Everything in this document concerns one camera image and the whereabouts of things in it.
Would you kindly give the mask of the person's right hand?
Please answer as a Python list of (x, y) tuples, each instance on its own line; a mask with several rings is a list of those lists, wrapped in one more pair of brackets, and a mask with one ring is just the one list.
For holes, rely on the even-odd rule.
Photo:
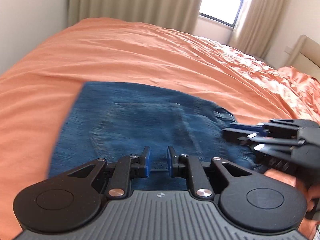
[[(311, 186), (307, 189), (305, 185), (297, 178), (273, 169), (266, 171), (264, 175), (294, 186), (302, 194), (304, 194), (304, 197), (306, 198), (308, 204), (308, 211), (311, 211), (313, 209), (313, 206), (315, 204), (313, 202), (313, 199), (319, 198), (319, 185)], [(304, 218), (299, 226), (298, 231), (302, 233), (306, 238), (313, 239), (316, 235), (318, 225), (319, 220), (309, 220)]]

